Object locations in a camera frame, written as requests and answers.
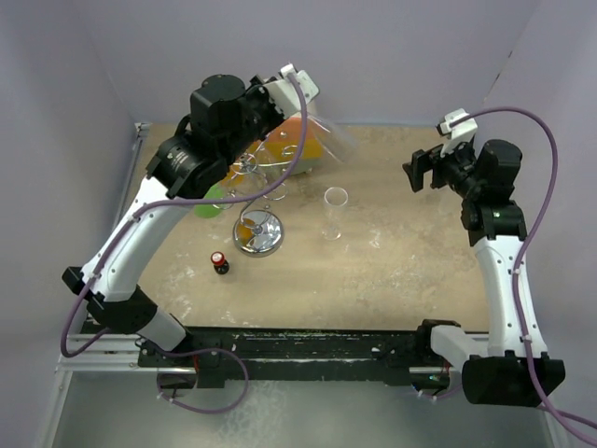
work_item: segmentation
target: white wall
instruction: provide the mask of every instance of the white wall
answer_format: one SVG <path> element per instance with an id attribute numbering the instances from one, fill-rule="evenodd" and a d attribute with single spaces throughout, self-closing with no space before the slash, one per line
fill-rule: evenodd
<path id="1" fill-rule="evenodd" d="M 286 62 L 340 122 L 435 124 L 479 107 L 538 0 L 74 0 L 138 120 L 176 122 L 206 77 Z"/>
<path id="2" fill-rule="evenodd" d="M 560 147 L 552 206 L 529 253 L 535 309 L 549 353 L 565 361 L 556 392 L 566 410 L 597 416 L 597 3 L 544 0 L 489 95 L 486 106 L 517 105 L 544 118 Z M 479 119 L 481 137 L 520 146 L 516 199 L 530 225 L 545 195 L 550 153 L 529 120 Z"/>
<path id="3" fill-rule="evenodd" d="M 0 434 L 30 448 L 73 295 L 62 270 L 107 235 L 132 118 L 65 0 L 0 4 Z"/>

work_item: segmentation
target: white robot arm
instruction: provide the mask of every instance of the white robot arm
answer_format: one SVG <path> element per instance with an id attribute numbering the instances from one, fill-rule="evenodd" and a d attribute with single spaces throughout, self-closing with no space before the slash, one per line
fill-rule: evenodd
<path id="1" fill-rule="evenodd" d="M 185 327 L 148 298 L 137 282 L 166 236 L 192 207 L 177 200 L 202 198 L 254 141 L 264 139 L 300 110 L 289 74 L 298 81 L 307 103 L 319 93 L 309 75 L 297 72 L 292 64 L 281 69 L 279 78 L 264 82 L 254 77 L 247 89 L 236 77 L 216 75 L 192 93 L 190 115 L 160 145 L 124 218 L 88 263 L 69 268 L 62 276 L 76 294 L 93 279 L 86 299 L 88 311 L 100 324 L 139 334 L 162 350 L 184 350 Z M 138 217 L 142 207 L 157 201 L 173 204 Z M 110 255 L 97 275 L 98 260 L 108 248 Z"/>
<path id="2" fill-rule="evenodd" d="M 463 375 L 463 388 L 472 403 L 536 406 L 540 399 L 526 368 L 523 331 L 512 292 L 514 260 L 527 237 L 524 215 L 510 199 L 521 166 L 521 151 L 503 140 L 490 140 L 477 157 L 474 119 L 463 109 L 451 112 L 437 126 L 448 141 L 428 151 L 419 150 L 403 165 L 413 191 L 423 188 L 423 174 L 433 171 L 431 187 L 448 185 L 463 198 L 462 223 L 468 230 L 489 303 L 487 343 L 475 341 L 454 322 L 424 321 L 424 346 L 444 357 Z M 528 322 L 533 358 L 548 394 L 563 381 L 563 363 L 548 358 L 548 348 L 536 322 L 526 262 L 516 272 L 521 308 Z"/>

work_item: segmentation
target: glass cup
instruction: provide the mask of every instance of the glass cup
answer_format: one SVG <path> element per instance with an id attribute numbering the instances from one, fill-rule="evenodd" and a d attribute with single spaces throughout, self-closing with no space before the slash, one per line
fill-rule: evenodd
<path id="1" fill-rule="evenodd" d="M 341 219 L 348 203 L 348 193 L 340 187 L 331 187 L 324 194 L 326 225 L 323 228 L 324 238 L 337 240 L 342 235 Z"/>

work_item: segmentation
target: beige tabletop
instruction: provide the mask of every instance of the beige tabletop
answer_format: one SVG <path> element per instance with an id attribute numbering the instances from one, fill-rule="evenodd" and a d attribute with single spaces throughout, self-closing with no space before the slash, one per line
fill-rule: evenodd
<path id="1" fill-rule="evenodd" d="M 289 193 L 271 211 L 285 227 L 281 248 L 252 259 L 234 247 L 241 207 L 211 219 L 189 213 L 147 265 L 145 293 L 186 325 L 321 329 L 415 329 L 424 318 L 452 319 L 487 330 L 479 267 L 460 223 L 460 199 L 430 179 L 410 190 L 403 162 L 439 139 L 433 129 L 349 127 L 359 141 L 356 161 L 323 160 L 293 175 Z M 154 125 L 129 192 L 174 126 Z M 348 191 L 342 236 L 326 241 L 323 195 Z M 230 271 L 218 275 L 214 251 Z"/>

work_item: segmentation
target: small red bottle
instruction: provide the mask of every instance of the small red bottle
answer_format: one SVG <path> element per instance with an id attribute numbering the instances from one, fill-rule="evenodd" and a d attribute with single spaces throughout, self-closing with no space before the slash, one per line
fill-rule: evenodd
<path id="1" fill-rule="evenodd" d="M 220 275 L 224 275 L 230 270 L 230 265 L 221 252 L 214 252 L 212 254 L 212 263 L 214 264 L 215 271 Z"/>

